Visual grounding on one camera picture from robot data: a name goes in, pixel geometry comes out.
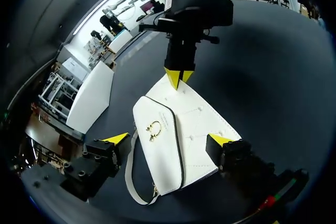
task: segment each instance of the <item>white handbag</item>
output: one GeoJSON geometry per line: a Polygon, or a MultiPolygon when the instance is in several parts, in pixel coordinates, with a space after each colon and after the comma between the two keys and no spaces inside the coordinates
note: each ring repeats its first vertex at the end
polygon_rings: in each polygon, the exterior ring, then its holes
{"type": "Polygon", "coordinates": [[[130,195],[141,205],[150,205],[158,196],[184,188],[217,171],[205,151],[208,134],[233,141],[241,139],[192,88],[181,81],[175,90],[167,75],[138,100],[133,115],[137,131],[131,140],[125,181],[130,195]],[[138,195],[132,180],[138,136],[155,185],[150,202],[138,195]]]}

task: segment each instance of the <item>gold buckle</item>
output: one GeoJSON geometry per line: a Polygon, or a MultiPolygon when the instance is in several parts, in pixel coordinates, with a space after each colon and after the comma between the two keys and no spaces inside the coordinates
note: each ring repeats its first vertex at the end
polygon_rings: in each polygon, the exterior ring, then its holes
{"type": "Polygon", "coordinates": [[[162,127],[161,127],[161,123],[159,121],[154,121],[152,122],[147,128],[146,128],[146,131],[149,131],[151,133],[151,138],[149,139],[150,142],[153,142],[154,141],[154,138],[156,138],[160,133],[161,133],[161,130],[162,130],[162,127]],[[153,125],[155,123],[158,123],[159,126],[160,126],[160,129],[157,133],[152,133],[152,128],[153,128],[153,125]]]}

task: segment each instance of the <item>white panel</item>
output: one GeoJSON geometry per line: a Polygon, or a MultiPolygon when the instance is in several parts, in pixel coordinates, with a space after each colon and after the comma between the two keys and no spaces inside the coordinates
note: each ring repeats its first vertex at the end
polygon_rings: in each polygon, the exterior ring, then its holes
{"type": "Polygon", "coordinates": [[[110,104],[114,72],[99,61],[80,87],[67,119],[67,125],[83,134],[110,104]]]}

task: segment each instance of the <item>black table surface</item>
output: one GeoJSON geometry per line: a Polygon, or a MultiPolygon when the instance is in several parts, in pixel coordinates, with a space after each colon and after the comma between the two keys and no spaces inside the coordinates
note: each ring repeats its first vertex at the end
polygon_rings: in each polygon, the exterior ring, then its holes
{"type": "MultiPolygon", "coordinates": [[[[309,171],[310,181],[298,202],[319,175],[333,141],[336,71],[331,36],[286,8],[233,2],[234,24],[211,30],[219,45],[204,41],[197,46],[196,71],[188,84],[252,143],[257,155],[275,163],[277,174],[287,168],[309,171]]],[[[110,106],[87,133],[87,141],[133,132],[132,108],[165,74],[167,45],[159,34],[118,64],[110,106]]],[[[221,216],[222,223],[232,223],[244,215],[248,201],[217,174],[151,206],[138,205],[124,182],[128,148],[129,141],[122,146],[121,170],[90,199],[92,205],[113,216],[148,222],[221,216]]],[[[150,198],[152,179],[140,144],[133,178],[139,194],[150,198]]]]}

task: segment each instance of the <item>black robot end effector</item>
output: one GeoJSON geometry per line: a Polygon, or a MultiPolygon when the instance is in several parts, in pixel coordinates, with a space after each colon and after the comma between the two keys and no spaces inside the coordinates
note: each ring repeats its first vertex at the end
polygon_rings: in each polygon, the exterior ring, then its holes
{"type": "Polygon", "coordinates": [[[269,197],[281,204],[293,201],[309,179],[308,172],[303,169],[295,172],[288,169],[277,176],[274,173],[275,165],[255,155],[251,151],[251,144],[245,140],[230,141],[208,135],[206,151],[219,172],[232,180],[256,207],[269,197]]]}

